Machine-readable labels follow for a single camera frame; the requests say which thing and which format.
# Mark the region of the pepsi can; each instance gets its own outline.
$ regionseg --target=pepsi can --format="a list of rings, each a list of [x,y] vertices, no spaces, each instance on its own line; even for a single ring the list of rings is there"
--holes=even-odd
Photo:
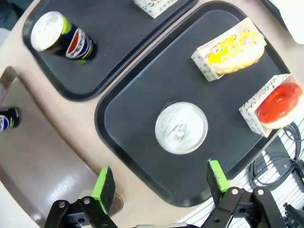
[[[93,39],[57,11],[38,19],[30,41],[36,51],[47,51],[80,62],[92,59],[97,51]]]
[[[0,132],[19,126],[20,110],[17,107],[0,108]]]

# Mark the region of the silver can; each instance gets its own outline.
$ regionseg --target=silver can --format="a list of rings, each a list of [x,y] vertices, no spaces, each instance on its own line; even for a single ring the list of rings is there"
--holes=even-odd
[[[165,108],[157,118],[155,136],[163,149],[174,154],[196,150],[205,140],[208,121],[194,104],[178,102]]]

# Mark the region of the red donut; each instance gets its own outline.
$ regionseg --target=red donut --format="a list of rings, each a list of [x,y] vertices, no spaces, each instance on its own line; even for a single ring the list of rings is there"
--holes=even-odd
[[[290,124],[297,115],[295,109],[301,106],[302,88],[296,83],[279,85],[258,107],[259,121],[270,129]]]

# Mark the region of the white surface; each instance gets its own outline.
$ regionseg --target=white surface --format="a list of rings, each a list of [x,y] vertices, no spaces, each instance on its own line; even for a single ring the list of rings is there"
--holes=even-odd
[[[302,139],[304,138],[304,119],[299,118],[295,121],[295,123],[299,126],[299,130],[302,135]],[[295,155],[295,144],[293,141],[289,140],[284,132],[281,130],[279,132],[279,136],[281,137],[282,142],[285,145],[289,155],[293,158]],[[263,152],[266,163],[269,161],[269,157]],[[272,165],[269,166],[269,170],[259,178],[262,182],[273,182],[279,177],[276,168]],[[235,181],[240,181],[243,184],[244,189],[247,191],[252,191],[247,179],[247,170],[244,169],[235,179]],[[284,215],[284,207],[283,204],[288,202],[296,209],[300,209],[304,205],[304,193],[302,193],[297,186],[292,175],[289,175],[288,178],[283,182],[281,186],[272,191],[272,195],[276,200],[276,203],[280,209],[282,215]],[[193,224],[196,226],[201,226],[204,221],[207,219],[209,213],[213,209],[213,200],[212,198],[204,202],[201,206],[199,206],[196,210],[191,212],[182,218],[179,222],[187,222],[188,224]],[[246,220],[244,218],[234,218],[229,226],[230,228],[249,228]]]
[[[0,182],[0,227],[40,228],[19,206]]]
[[[279,9],[290,34],[298,44],[304,44],[304,1],[272,0]]]

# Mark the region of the beige table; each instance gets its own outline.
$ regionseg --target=beige table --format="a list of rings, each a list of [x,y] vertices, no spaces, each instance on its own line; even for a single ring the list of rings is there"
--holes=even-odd
[[[104,166],[111,166],[118,193],[124,200],[123,210],[113,217],[118,227],[131,228],[137,224],[175,222],[194,210],[194,207],[178,208],[164,202],[103,144],[95,130],[94,112],[104,93],[87,102],[71,102],[63,98],[51,85],[25,48],[21,37],[23,23],[38,2],[39,0],[33,2],[2,46],[0,75],[6,66],[13,66],[20,73],[21,79],[47,118],[83,160],[95,172],[99,172]],[[199,0],[197,6],[204,2],[206,0]],[[298,45],[293,41],[288,31],[269,13],[260,0],[229,2],[238,6],[253,20],[303,85],[304,45]]]

